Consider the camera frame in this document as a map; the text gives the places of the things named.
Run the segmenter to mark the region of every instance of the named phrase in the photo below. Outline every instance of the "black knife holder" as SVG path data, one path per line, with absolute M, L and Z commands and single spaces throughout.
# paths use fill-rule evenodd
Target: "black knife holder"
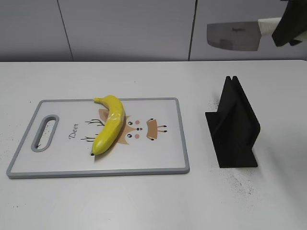
M 206 118 L 220 168 L 258 166 L 252 147 L 260 124 L 236 76 L 226 77 L 217 112 Z

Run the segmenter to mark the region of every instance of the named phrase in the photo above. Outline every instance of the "knife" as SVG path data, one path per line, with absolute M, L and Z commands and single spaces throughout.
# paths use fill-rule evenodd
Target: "knife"
M 281 18 L 259 19 L 257 22 L 213 23 L 207 25 L 207 43 L 213 47 L 257 51 L 260 39 L 272 35 Z M 307 31 L 295 38 L 307 41 Z

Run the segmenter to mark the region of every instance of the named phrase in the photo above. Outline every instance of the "table surface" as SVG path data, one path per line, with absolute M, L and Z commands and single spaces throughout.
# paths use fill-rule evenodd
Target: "table surface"
M 0 229 L 307 229 L 306 73 L 301 60 L 0 63 Z M 260 122 L 258 168 L 218 166 L 204 113 L 216 111 L 227 75 L 238 76 Z M 108 94 L 177 97 L 190 172 L 6 176 L 39 101 Z

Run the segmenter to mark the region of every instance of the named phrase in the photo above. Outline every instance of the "white cutting board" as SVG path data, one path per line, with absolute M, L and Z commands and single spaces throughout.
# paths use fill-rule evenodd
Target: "white cutting board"
M 8 176 L 14 179 L 187 173 L 189 161 L 178 100 L 121 101 L 126 113 L 123 132 L 113 148 L 99 156 L 91 156 L 90 141 L 104 128 L 101 123 L 105 124 L 108 113 L 105 107 L 91 99 L 41 101 L 7 170 Z M 31 145 L 49 115 L 59 118 L 51 143 L 44 151 L 33 151 Z

